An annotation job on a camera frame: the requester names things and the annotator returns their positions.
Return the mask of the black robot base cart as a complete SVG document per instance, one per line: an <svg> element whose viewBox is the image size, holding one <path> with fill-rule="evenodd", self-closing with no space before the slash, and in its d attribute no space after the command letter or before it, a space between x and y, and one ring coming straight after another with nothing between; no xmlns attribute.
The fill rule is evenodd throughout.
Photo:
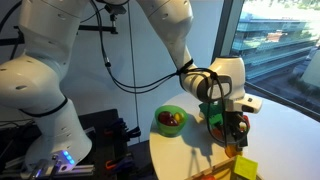
<svg viewBox="0 0 320 180"><path fill-rule="evenodd" d="M36 118L17 130L3 154L1 180L74 180L105 170L112 139L104 129L120 118L115 109L55 120Z"/></svg>

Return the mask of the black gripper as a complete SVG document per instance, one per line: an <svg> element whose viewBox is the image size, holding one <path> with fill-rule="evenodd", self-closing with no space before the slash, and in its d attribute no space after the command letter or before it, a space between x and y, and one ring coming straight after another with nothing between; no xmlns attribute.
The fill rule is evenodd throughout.
<svg viewBox="0 0 320 180"><path fill-rule="evenodd" d="M224 113L224 123L227 130L226 144L234 145L237 143L238 138L241 137L238 142L239 148L244 148L248 146L248 138L246 131L246 124L243 118L242 112L225 112Z"/></svg>

